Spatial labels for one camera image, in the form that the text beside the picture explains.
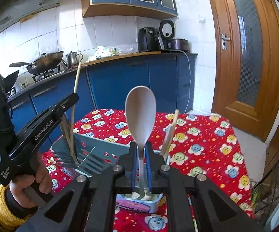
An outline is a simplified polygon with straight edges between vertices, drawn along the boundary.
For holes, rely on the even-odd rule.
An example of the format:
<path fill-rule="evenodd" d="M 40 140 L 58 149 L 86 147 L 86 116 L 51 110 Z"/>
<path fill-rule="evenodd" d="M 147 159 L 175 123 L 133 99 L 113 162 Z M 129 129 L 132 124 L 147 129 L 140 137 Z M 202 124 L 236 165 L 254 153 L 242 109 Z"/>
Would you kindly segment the yellow sleeve forearm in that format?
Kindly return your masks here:
<path fill-rule="evenodd" d="M 18 205 L 9 188 L 0 185 L 0 231 L 15 231 L 30 216 L 31 210 Z"/>

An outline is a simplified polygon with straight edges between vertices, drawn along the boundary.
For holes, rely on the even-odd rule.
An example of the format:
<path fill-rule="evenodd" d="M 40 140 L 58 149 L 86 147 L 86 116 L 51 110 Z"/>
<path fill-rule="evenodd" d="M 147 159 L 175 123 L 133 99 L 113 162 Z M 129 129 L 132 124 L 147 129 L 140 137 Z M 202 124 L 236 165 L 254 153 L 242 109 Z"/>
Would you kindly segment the left hand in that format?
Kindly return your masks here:
<path fill-rule="evenodd" d="M 15 177 L 9 184 L 9 190 L 12 193 L 16 202 L 23 208 L 33 208 L 37 206 L 24 192 L 23 189 L 31 186 L 33 182 L 39 184 L 39 191 L 44 194 L 49 194 L 52 190 L 52 181 L 49 172 L 42 159 L 42 154 L 37 152 L 36 159 L 38 168 L 36 177 L 33 175 L 19 175 Z"/>

